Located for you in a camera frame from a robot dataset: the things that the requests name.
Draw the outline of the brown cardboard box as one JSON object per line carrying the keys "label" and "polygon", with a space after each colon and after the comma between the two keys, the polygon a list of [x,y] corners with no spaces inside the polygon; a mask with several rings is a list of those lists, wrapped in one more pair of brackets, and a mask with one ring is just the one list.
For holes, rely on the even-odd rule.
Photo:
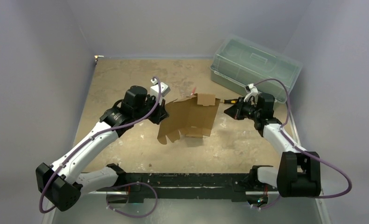
{"label": "brown cardboard box", "polygon": [[168,117],[160,123],[157,140],[166,145],[181,136],[203,138],[211,135],[220,99],[214,94],[195,93],[165,105]]}

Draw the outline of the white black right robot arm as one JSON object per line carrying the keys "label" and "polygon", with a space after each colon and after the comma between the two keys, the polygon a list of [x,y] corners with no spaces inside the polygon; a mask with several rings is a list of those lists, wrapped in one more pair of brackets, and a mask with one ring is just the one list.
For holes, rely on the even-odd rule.
{"label": "white black right robot arm", "polygon": [[278,168],[253,166],[247,180],[252,189],[259,190],[266,184],[277,188],[282,197],[317,197],[321,193],[320,162],[316,152],[296,148],[296,143],[281,127],[274,116],[275,98],[268,93],[225,100],[231,106],[224,113],[235,120],[251,119],[260,136],[265,138],[281,154]]}

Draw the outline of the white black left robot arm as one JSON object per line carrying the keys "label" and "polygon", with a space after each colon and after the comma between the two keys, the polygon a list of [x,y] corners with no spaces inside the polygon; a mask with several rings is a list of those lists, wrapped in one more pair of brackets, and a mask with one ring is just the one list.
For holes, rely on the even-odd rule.
{"label": "white black left robot arm", "polygon": [[41,213],[53,209],[66,211],[82,195],[111,187],[119,191],[125,186],[125,174],[118,165],[84,173],[83,170],[107,146],[119,139],[135,124],[147,119],[159,124],[169,115],[164,97],[170,92],[165,83],[153,84],[149,90],[131,86],[123,99],[116,101],[99,118],[92,130],[69,152],[52,164],[41,163],[35,170],[37,187],[41,192]]}

